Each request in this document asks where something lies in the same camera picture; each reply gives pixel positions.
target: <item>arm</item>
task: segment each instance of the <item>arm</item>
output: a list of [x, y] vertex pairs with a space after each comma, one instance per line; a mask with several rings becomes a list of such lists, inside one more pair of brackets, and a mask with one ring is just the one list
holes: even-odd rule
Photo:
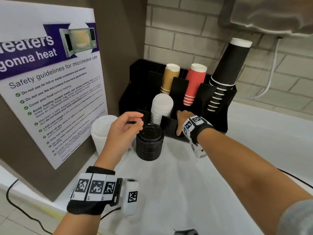
[[[126, 112], [112, 123], [104, 149], [94, 166], [114, 170], [122, 156], [129, 148], [132, 138], [142, 130], [143, 114]], [[127, 121], [136, 121], [135, 124], [126, 124]], [[67, 213], [54, 235], [96, 235], [101, 215], [74, 215]]]
[[[187, 111], [177, 112], [177, 135], [182, 131], [182, 124], [193, 115]], [[288, 207], [301, 200], [313, 199], [272, 164], [226, 135], [207, 128], [197, 140], [266, 235], [276, 234], [279, 220]]]

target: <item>microwave image on poster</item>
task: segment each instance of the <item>microwave image on poster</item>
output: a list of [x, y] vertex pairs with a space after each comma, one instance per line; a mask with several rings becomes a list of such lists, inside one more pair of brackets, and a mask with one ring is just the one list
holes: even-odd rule
[[94, 28], [59, 29], [66, 56], [97, 47]]

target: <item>stack of black lids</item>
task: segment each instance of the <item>stack of black lids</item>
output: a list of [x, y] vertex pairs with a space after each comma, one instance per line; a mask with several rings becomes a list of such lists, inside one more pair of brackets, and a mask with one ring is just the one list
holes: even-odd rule
[[154, 161], [162, 150], [164, 133], [157, 124], [147, 124], [136, 136], [136, 153], [145, 161]]

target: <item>brown paper cup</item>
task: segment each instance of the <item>brown paper cup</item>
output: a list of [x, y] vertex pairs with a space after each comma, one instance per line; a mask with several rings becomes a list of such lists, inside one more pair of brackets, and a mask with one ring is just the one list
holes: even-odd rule
[[162, 80], [162, 89], [164, 92], [170, 92], [173, 78], [178, 77], [180, 72], [180, 67], [176, 64], [169, 63], [166, 65], [163, 80]]

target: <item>brick wall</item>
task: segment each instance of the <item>brick wall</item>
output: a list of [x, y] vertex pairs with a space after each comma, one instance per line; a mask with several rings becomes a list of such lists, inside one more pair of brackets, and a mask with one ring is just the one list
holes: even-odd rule
[[[253, 41], [237, 80], [237, 96], [262, 92], [275, 37], [217, 25], [223, 0], [148, 0], [145, 59], [189, 68], [201, 63], [212, 74], [232, 37]], [[313, 120], [313, 38], [281, 41], [271, 88], [260, 98], [235, 101]]]

